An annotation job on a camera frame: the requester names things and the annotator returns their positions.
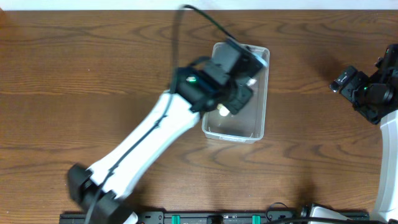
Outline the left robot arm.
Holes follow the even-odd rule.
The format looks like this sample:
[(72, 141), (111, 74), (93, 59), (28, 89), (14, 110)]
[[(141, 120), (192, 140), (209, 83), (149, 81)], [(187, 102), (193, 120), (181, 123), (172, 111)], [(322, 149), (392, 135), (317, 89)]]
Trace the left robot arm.
[(249, 81), (264, 66), (248, 62), (225, 65), (210, 59), (175, 69), (170, 88), (150, 113), (113, 151), (89, 167), (79, 163), (67, 172), (70, 197), (86, 213), (85, 223), (137, 223), (124, 204), (147, 169), (205, 112), (219, 104), (236, 114), (253, 96)]

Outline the white plastic fork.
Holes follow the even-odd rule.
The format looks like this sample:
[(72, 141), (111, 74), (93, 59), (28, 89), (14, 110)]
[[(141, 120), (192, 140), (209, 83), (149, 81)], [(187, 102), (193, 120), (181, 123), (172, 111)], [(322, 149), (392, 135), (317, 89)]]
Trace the white plastic fork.
[(218, 98), (216, 108), (219, 114), (221, 116), (238, 114), (253, 97), (254, 90), (252, 88), (256, 83), (257, 80), (253, 78), (229, 81)]

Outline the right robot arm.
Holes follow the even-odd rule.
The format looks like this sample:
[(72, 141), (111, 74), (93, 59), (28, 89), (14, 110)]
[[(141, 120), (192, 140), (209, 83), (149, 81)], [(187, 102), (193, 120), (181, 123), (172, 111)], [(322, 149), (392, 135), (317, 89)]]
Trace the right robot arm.
[(345, 97), (355, 111), (382, 133), (382, 163), (371, 219), (397, 220), (397, 75), (382, 79), (382, 70), (367, 76), (352, 66), (343, 70), (330, 89)]

